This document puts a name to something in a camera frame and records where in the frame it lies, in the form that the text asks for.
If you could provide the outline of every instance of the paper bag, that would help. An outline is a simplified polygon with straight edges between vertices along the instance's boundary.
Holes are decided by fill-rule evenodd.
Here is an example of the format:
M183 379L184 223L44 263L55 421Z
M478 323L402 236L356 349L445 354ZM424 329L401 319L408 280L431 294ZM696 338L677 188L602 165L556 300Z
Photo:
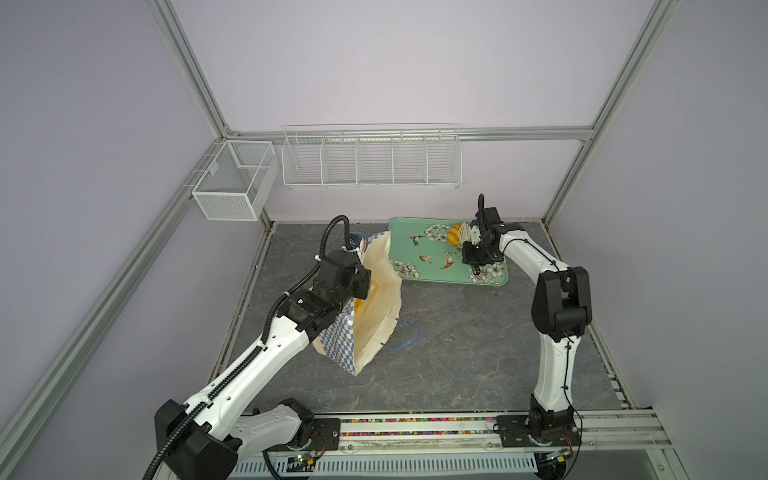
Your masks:
M389 263L389 232L369 238L362 265L371 270L366 300L351 299L313 345L321 353L357 376L386 343L400 314L402 279Z

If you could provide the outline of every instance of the white wall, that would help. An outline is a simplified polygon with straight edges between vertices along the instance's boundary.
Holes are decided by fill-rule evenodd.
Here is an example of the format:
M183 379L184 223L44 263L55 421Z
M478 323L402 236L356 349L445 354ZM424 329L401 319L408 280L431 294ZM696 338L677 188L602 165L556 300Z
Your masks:
M591 124L652 0L175 0L235 131Z
M259 240L191 205L15 480L141 478L154 413L205 385Z
M478 194L484 193L486 204L504 218L541 218L578 147L576 140L465 142L458 188L291 190L281 172L266 209L281 221L329 220L339 214L353 220L471 218Z
M0 428L210 146L143 2L0 5Z
M554 234L696 480L765 478L768 4L684 2Z

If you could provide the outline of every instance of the green tray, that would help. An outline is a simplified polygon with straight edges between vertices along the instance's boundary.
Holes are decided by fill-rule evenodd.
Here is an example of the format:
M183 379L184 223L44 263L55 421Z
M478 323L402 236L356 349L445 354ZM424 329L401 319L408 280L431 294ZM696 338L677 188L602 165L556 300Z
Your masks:
M428 282L504 285L506 260L482 267L479 275L462 263L462 246L445 240L449 228L464 220L399 217L389 222L389 261L401 278Z

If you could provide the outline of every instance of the black mounting plate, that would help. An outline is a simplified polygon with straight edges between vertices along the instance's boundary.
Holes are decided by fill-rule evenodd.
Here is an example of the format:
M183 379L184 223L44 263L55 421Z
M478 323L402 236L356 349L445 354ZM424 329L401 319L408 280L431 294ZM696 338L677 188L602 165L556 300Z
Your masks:
M321 435L312 435L313 433L322 433L326 437ZM317 450L318 452L323 449L323 443L328 439L328 445L326 445L326 451L338 450L339 439L341 438L341 420L339 419L313 419L312 420L312 433L310 433L310 444L302 451ZM295 452L295 449L289 449L287 445L275 445L268 449L270 452Z
M494 430L502 437L503 447L538 447L537 443L534 443L528 436L528 415L499 415L496 417L496 426ZM547 446L553 447L567 447L568 442L563 438L563 435L571 440L571 446L581 445L581 437L578 432L573 432L570 429L561 430L557 435L553 435L552 439L546 439L545 442L551 444Z

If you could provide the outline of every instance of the wire rack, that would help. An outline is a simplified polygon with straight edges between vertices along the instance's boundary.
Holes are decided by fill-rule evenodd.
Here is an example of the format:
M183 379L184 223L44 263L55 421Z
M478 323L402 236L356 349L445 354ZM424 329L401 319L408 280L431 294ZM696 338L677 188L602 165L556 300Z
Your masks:
M287 135L287 187L457 187L458 128L434 131Z
M225 141L192 190L208 220L259 220L280 165L270 141Z

